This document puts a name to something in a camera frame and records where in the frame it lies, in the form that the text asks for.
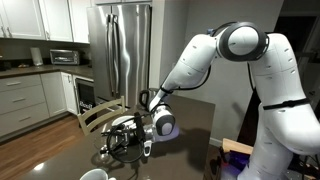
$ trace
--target wooden floor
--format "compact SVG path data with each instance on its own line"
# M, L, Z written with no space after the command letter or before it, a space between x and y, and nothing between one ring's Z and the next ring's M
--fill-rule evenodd
M69 115L0 145L0 179L17 179L82 137L77 117Z

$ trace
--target refrigerator handle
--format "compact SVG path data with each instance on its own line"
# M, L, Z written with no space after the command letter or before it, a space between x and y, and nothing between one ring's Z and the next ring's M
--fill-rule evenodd
M116 15L114 15L114 24L113 24L113 28L114 28L114 53L115 53L115 57L114 57L114 69L115 69L115 77L116 77L116 84L115 84L115 89L116 89L116 96L120 97L120 92L119 92L119 88L120 88L120 69L119 67L121 66L120 64L120 43L119 43L119 26L118 26L118 17Z
M107 27L108 27L108 36L107 36L107 43L108 43L108 68L109 68L109 76L110 76L110 88L111 88L111 96L115 97L115 77L114 77L114 68L113 68L113 15L107 15Z

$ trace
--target dining table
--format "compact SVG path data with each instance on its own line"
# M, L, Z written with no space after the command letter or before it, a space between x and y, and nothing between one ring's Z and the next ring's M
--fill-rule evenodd
M180 132L172 140L153 143L149 157L122 163L110 155L102 156L97 142L103 138L101 133L111 127L112 121L108 121L74 146L24 174L21 179L76 180L97 168L104 170L109 178L117 180L203 179L215 104L177 95L167 99ZM136 105L121 116L135 112L147 113L140 105ZM150 116L142 121L144 124L152 123Z

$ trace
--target toaster oven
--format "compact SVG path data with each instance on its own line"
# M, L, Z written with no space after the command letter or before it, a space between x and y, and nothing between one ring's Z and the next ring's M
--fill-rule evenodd
M52 64L80 65L79 51L51 49L50 58Z

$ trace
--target kettle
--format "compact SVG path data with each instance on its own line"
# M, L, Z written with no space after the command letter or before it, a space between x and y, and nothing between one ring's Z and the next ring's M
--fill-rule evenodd
M157 95L158 91L159 89L157 88L149 88L147 90L140 91L139 103L145 108L145 110L148 110L150 102Z

